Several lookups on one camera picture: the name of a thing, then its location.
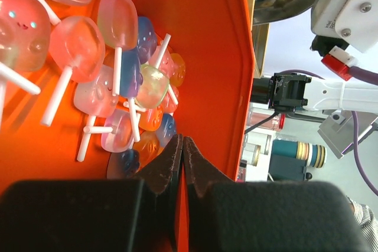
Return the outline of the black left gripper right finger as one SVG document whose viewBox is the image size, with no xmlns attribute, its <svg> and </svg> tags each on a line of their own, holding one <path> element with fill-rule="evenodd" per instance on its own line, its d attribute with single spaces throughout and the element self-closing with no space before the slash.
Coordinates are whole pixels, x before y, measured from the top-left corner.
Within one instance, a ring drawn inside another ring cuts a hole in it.
<svg viewBox="0 0 378 252">
<path fill-rule="evenodd" d="M 235 182 L 183 140 L 190 251 L 369 251 L 345 195 L 326 182 Z"/>
</svg>

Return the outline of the orange lollipop tray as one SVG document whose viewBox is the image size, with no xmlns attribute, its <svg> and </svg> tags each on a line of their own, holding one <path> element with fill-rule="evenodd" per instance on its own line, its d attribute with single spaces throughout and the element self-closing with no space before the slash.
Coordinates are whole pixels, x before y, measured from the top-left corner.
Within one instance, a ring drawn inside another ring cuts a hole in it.
<svg viewBox="0 0 378 252">
<path fill-rule="evenodd" d="M 252 89 L 254 56 L 247 0 L 132 0 L 158 38 L 171 35 L 186 74 L 174 112 L 177 134 L 192 138 L 201 154 L 235 181 Z M 47 57 L 24 76 L 41 89 L 37 96 L 8 84 L 1 123 L 1 195 L 26 180 L 107 179 L 110 155 L 95 139 L 84 162 L 76 161 L 86 116 L 73 105 L 70 83 L 50 127 L 41 118 L 60 70 Z M 177 250 L 189 249 L 189 207 L 183 150 L 175 211 Z"/>
</svg>

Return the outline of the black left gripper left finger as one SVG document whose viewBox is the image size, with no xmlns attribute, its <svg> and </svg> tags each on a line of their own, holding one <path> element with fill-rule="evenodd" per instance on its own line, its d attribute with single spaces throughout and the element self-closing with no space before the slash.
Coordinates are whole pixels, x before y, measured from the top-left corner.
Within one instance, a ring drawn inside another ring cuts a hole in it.
<svg viewBox="0 0 378 252">
<path fill-rule="evenodd" d="M 26 180 L 1 195 L 2 251 L 176 251 L 183 136 L 134 177 Z"/>
</svg>

